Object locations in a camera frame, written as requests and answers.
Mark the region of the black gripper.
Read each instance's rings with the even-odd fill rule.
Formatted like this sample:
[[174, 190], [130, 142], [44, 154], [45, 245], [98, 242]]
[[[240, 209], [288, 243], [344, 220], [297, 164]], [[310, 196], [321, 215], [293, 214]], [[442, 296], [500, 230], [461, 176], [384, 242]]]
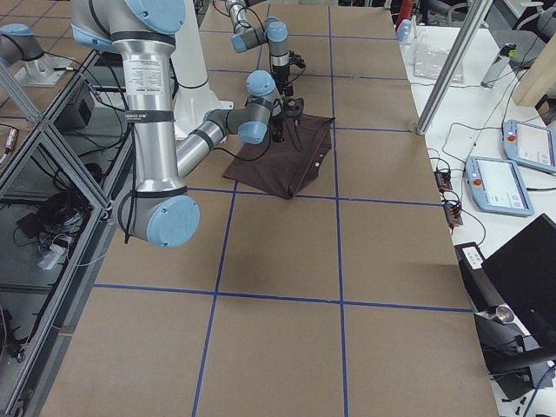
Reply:
[[275, 105], [274, 113], [270, 118], [270, 139], [272, 142], [281, 143], [286, 139], [301, 142], [297, 127], [304, 112], [304, 99], [301, 97], [282, 97]]
[[294, 51], [289, 51], [282, 56], [271, 56], [271, 75], [281, 96], [294, 95], [294, 87], [289, 80], [291, 66], [296, 66], [303, 71], [305, 69], [305, 61], [301, 55], [296, 54]]

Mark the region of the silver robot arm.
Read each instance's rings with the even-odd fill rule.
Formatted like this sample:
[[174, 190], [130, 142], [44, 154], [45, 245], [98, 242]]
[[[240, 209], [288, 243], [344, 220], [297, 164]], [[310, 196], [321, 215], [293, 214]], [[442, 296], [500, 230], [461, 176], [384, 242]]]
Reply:
[[293, 97], [294, 87], [290, 81], [290, 67], [303, 71], [306, 64], [301, 55], [288, 45], [288, 27], [278, 17], [267, 17], [258, 26], [248, 20], [247, 14], [260, 1], [225, 1], [225, 10], [233, 25], [231, 43], [237, 53], [243, 53], [266, 44], [269, 53], [271, 75], [282, 96]]
[[189, 196], [186, 176], [225, 138], [246, 144], [281, 142], [283, 130], [300, 117], [293, 96], [292, 65], [303, 61], [288, 46], [287, 25], [267, 17], [258, 27], [246, 14], [248, 1], [225, 4], [236, 51], [267, 46], [269, 69], [248, 76], [242, 108], [210, 90], [198, 24], [190, 1], [75, 1], [77, 42], [122, 58], [125, 119], [135, 161], [115, 201], [116, 220], [127, 237], [161, 248], [191, 239], [200, 209]]

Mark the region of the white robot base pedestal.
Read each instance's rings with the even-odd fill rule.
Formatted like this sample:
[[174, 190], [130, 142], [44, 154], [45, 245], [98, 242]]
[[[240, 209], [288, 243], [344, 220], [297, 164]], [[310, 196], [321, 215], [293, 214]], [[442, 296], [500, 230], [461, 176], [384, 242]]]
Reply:
[[221, 101], [209, 86], [194, 2], [182, 1], [185, 21], [175, 35], [176, 49], [171, 56], [178, 91], [175, 97], [175, 136], [184, 140], [196, 129], [205, 114], [214, 109], [232, 109], [230, 101]]

